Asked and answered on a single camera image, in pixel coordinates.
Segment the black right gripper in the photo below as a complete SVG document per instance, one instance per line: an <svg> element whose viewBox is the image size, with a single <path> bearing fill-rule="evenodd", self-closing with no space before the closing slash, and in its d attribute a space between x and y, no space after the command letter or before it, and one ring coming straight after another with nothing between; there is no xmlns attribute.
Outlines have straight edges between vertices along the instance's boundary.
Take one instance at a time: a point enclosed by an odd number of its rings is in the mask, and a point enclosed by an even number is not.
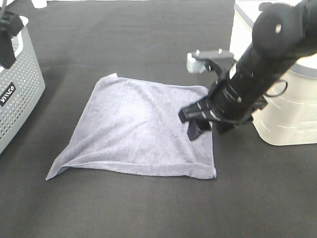
<svg viewBox="0 0 317 238"><path fill-rule="evenodd" d="M178 113L181 123L189 123L187 135L190 141L199 138L203 133L212 131L211 122L219 134L224 134L241 124L253 121L253 116L247 112L241 119L228 119L221 114L217 114L214 107L210 105L207 98L180 109Z"/></svg>

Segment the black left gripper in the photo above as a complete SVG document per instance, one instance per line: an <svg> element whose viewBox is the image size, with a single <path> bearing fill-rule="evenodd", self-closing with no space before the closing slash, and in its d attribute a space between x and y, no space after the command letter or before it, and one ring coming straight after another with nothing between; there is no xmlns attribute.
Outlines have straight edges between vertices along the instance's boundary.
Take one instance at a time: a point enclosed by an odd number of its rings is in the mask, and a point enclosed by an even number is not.
<svg viewBox="0 0 317 238"><path fill-rule="evenodd" d="M0 65L5 69L10 69L16 61L11 38L16 37L21 30L20 16L6 10L0 18Z"/></svg>

